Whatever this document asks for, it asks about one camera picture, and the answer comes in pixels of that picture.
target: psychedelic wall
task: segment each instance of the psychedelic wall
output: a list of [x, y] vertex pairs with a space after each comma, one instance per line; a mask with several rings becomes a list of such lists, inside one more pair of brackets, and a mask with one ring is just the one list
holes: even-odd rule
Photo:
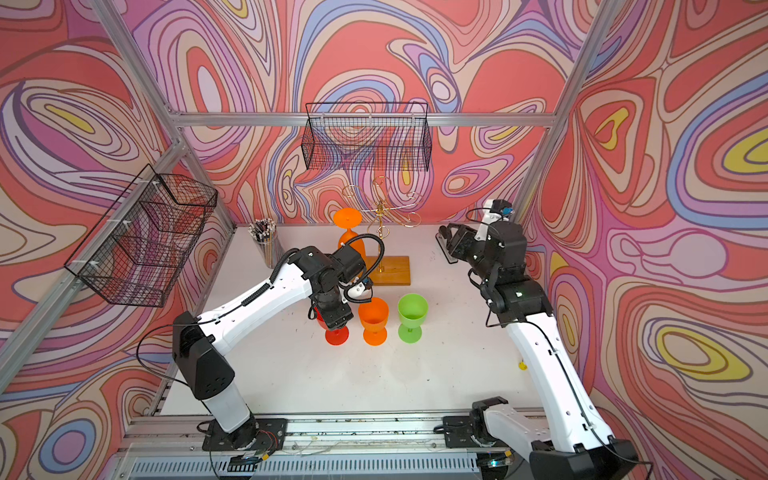
[[[0, 2], [0, 339], [167, 135], [85, 0]], [[163, 309], [81, 291], [0, 395], [0, 478], [96, 478], [160, 380], [136, 343], [193, 308], [224, 244], [212, 217]], [[142, 357], [170, 362], [170, 336]]]
[[[311, 101], [426, 101], [435, 112], [552, 112], [597, 5], [537, 0], [131, 2], [123, 19], [177, 111], [301, 112]], [[432, 129], [428, 173], [306, 171], [298, 127], [192, 127], [233, 220], [329, 222], [387, 176], [426, 222], [511, 196], [541, 129]]]
[[765, 2], [630, 0], [526, 213], [571, 359], [655, 478], [768, 478], [766, 66]]

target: wooden block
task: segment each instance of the wooden block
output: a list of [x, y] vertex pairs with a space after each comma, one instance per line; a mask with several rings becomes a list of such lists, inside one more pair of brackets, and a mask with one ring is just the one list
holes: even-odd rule
[[[366, 268], [376, 262], [376, 257], [366, 257]], [[410, 285], [411, 260], [408, 257], [385, 255], [382, 262], [370, 274], [373, 285]]]

